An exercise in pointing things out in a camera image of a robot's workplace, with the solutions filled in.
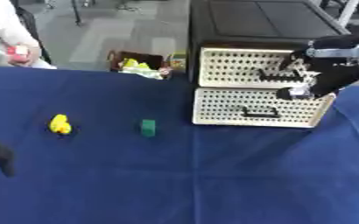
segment table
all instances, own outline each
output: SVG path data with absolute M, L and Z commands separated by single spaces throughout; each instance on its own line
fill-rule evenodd
M 194 126 L 193 88 L 136 75 L 0 68 L 0 224 L 359 224 L 359 87 L 315 129 Z M 58 113 L 76 129 L 45 128 Z M 156 137 L 140 135 L 142 119 Z

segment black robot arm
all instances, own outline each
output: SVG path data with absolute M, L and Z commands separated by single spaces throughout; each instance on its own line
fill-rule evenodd
M 359 81 L 359 36 L 333 36 L 311 41 L 305 49 L 287 56 L 279 69 L 285 70 L 299 59 L 304 61 L 308 71 L 319 74 L 301 87 L 279 89 L 278 98 L 320 98 Z

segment yellow toy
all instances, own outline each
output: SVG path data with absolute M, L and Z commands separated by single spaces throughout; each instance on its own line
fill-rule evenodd
M 56 115 L 49 124 L 53 133 L 68 135 L 72 132 L 72 126 L 67 122 L 66 115 Z
M 123 67 L 128 68 L 141 68 L 141 69 L 148 69 L 151 70 L 150 67 L 147 65 L 147 63 L 138 63 L 135 59 L 125 59 L 123 63 Z

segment gray carpet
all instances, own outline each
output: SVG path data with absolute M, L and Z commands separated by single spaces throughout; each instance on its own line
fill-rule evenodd
M 167 56 L 185 50 L 188 0 L 130 1 L 135 11 L 117 10 L 119 0 L 80 7 L 85 25 L 76 26 L 70 0 L 23 5 L 35 14 L 39 35 L 59 68 L 107 70 L 110 49 Z

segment green cube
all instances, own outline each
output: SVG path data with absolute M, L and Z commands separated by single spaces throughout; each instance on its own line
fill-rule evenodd
M 156 125 L 154 120 L 143 120 L 141 122 L 141 134 L 144 137 L 154 137 L 156 134 Z

